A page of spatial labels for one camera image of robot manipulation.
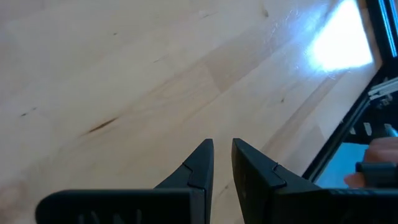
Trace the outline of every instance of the human hand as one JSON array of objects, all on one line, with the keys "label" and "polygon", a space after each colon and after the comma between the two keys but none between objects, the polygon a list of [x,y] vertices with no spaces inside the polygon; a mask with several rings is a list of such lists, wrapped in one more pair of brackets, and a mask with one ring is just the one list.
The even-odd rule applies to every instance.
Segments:
[{"label": "human hand", "polygon": [[[398,137],[373,140],[365,152],[363,162],[398,162]],[[361,173],[347,175],[344,182],[351,188],[365,187]]]}]

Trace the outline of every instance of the blue surface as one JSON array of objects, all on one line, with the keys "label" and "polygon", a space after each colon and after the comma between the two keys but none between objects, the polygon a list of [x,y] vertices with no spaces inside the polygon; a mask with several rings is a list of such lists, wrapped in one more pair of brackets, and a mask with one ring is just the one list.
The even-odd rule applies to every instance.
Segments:
[{"label": "blue surface", "polygon": [[355,172],[355,163],[363,159],[368,145],[343,143],[316,184],[322,188],[348,188],[344,177]]}]

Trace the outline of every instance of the black metal frame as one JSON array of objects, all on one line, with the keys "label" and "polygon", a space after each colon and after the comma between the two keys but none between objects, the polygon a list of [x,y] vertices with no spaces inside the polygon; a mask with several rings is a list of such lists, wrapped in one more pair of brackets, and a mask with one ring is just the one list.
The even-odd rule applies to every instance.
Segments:
[{"label": "black metal frame", "polygon": [[[380,78],[386,77],[388,80],[397,77],[398,60],[395,59],[382,67]],[[358,121],[353,126],[344,142],[356,144],[370,144],[373,139],[395,136],[386,129],[386,125],[398,128],[398,92],[376,98],[364,110]]]},{"label": "black metal frame", "polygon": [[383,65],[304,172],[302,177],[312,182],[318,179],[348,136],[350,129],[370,105],[368,91],[372,86],[382,82],[392,71],[398,71],[398,16],[394,0],[366,0],[366,3]]}]

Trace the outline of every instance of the light wood surface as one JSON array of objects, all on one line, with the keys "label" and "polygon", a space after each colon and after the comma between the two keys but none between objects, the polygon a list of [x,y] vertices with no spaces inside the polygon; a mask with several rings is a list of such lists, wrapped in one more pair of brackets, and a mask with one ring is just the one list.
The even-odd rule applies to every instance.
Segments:
[{"label": "light wood surface", "polygon": [[63,189],[152,188],[215,143],[213,223],[242,223],[242,138],[302,174],[381,65],[354,0],[0,2],[0,223]]}]

